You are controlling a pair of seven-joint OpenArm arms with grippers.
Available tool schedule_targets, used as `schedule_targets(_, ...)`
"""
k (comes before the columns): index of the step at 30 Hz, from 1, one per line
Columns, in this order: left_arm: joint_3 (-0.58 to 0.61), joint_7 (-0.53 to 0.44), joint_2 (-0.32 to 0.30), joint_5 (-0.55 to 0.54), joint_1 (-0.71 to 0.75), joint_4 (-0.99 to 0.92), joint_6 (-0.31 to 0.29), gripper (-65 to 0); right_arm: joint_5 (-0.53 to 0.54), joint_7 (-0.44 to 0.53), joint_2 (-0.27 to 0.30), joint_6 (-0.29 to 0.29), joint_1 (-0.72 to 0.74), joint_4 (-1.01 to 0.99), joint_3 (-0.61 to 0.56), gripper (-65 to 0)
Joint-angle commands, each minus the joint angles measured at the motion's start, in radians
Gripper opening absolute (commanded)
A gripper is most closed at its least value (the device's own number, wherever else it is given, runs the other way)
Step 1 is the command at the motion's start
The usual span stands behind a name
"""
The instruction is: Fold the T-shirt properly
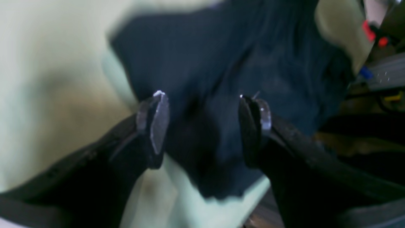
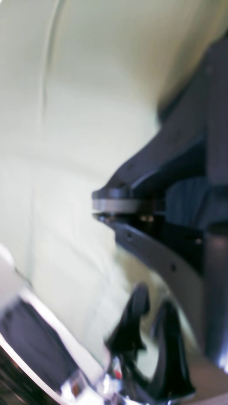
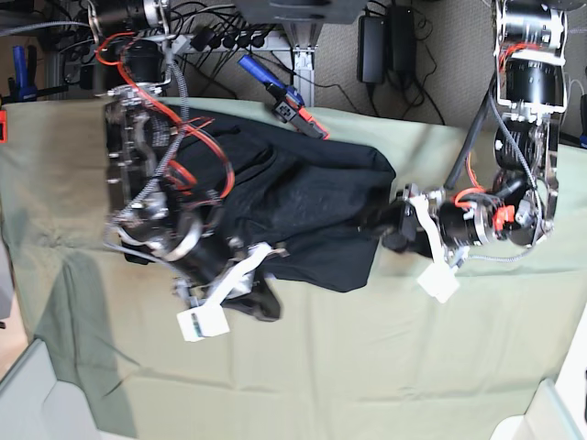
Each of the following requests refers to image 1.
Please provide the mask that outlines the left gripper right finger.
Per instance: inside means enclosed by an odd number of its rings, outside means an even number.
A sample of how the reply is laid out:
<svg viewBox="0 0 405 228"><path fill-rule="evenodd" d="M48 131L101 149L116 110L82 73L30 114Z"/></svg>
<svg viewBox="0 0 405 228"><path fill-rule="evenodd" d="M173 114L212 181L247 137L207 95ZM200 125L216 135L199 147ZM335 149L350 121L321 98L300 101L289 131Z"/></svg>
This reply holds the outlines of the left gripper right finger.
<svg viewBox="0 0 405 228"><path fill-rule="evenodd" d="M262 99L239 97L247 167L269 178L286 228L403 228L399 154L353 166L327 153Z"/></svg>

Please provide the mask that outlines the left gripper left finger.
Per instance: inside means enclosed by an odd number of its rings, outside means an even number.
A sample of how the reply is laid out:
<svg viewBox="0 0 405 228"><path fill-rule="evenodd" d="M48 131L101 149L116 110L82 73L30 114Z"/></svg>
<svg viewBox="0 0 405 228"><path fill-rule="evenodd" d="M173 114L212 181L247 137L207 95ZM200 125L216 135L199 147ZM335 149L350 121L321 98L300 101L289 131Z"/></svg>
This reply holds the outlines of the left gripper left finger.
<svg viewBox="0 0 405 228"><path fill-rule="evenodd" d="M1 219L27 228L117 228L138 178L161 167L170 119L162 91L100 140L1 194Z"/></svg>

